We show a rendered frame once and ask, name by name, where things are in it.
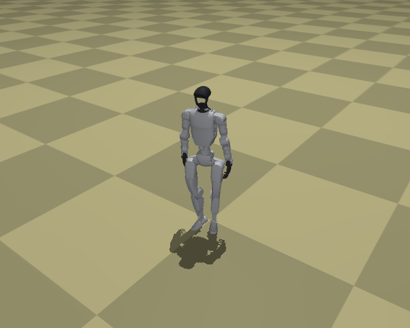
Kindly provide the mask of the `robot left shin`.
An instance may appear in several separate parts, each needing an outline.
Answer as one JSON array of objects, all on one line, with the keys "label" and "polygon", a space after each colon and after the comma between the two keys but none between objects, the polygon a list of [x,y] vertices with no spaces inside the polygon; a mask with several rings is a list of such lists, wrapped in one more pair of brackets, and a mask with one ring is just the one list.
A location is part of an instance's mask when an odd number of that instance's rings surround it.
[{"label": "robot left shin", "polygon": [[[219,199],[220,199],[220,196],[219,196]],[[212,222],[215,220],[215,223],[216,223],[217,213],[219,211],[219,199],[214,197],[211,200]]]}]

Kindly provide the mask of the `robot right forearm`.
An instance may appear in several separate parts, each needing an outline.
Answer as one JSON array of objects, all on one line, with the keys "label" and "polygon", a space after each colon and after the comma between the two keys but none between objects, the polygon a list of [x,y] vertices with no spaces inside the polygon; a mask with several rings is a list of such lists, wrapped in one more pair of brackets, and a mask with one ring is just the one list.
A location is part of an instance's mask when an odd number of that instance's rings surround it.
[{"label": "robot right forearm", "polygon": [[188,142],[189,142],[189,140],[185,140],[185,139],[181,139],[180,138],[180,142],[181,142],[181,155],[185,152],[185,153],[187,153],[187,156],[188,156]]}]

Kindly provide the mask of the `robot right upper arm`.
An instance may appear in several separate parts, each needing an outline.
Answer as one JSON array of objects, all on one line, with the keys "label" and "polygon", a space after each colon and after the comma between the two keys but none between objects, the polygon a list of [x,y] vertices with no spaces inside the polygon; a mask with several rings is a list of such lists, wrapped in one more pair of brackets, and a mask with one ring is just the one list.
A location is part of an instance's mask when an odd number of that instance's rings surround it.
[{"label": "robot right upper arm", "polygon": [[189,128],[190,128],[190,120],[189,114],[192,109],[186,109],[182,112],[182,131],[180,133],[180,138],[188,140],[190,138]]}]

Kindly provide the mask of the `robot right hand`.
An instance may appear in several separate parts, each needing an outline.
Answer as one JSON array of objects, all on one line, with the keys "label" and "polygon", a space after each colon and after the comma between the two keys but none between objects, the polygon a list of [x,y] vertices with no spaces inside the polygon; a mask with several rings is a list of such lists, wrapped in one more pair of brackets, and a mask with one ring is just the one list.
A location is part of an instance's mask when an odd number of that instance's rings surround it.
[{"label": "robot right hand", "polygon": [[181,158],[182,158],[183,165],[184,165],[184,167],[185,167],[185,163],[186,163],[187,158],[188,158],[187,153],[184,152],[184,153],[182,154]]}]

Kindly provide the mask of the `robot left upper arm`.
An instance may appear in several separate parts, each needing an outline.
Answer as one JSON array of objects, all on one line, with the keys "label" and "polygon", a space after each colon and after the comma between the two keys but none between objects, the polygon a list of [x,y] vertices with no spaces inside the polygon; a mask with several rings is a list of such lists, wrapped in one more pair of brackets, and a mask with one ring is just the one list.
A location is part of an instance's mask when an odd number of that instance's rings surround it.
[{"label": "robot left upper arm", "polygon": [[221,146],[226,146],[228,145],[228,130],[227,130],[227,118],[223,113],[214,113],[214,120],[215,123],[218,124],[218,128],[219,128],[219,133],[221,135],[221,138],[219,138],[219,142],[221,144]]}]

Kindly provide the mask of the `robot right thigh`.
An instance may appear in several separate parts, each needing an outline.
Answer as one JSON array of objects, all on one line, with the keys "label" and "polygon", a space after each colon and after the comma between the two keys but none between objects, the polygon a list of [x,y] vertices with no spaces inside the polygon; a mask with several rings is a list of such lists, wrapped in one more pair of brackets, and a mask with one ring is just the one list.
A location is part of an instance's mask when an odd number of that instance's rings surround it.
[{"label": "robot right thigh", "polygon": [[204,190],[197,186],[197,166],[196,155],[190,156],[185,163],[185,180],[190,193],[201,198]]}]

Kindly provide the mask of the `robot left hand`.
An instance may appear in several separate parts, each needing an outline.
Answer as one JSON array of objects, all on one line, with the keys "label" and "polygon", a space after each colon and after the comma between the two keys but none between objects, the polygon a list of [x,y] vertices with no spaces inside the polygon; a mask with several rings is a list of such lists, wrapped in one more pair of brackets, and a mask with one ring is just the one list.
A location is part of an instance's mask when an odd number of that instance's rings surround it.
[{"label": "robot left hand", "polygon": [[223,176],[223,179],[228,177],[228,174],[230,173],[231,166],[232,166],[232,164],[230,164],[230,161],[226,161],[225,165],[227,166],[227,170],[226,170],[226,172],[224,172],[225,174]]}]

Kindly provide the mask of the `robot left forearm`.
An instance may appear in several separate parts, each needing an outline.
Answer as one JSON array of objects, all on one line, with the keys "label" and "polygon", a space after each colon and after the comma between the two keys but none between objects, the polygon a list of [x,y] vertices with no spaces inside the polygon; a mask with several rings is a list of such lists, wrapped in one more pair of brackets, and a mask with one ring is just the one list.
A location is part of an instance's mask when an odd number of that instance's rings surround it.
[{"label": "robot left forearm", "polygon": [[232,164],[232,154],[231,154],[231,150],[230,150],[230,140],[228,138],[228,145],[226,146],[222,146],[223,149],[223,154],[224,154],[224,158],[225,158],[225,163],[226,161],[230,161],[230,164]]}]

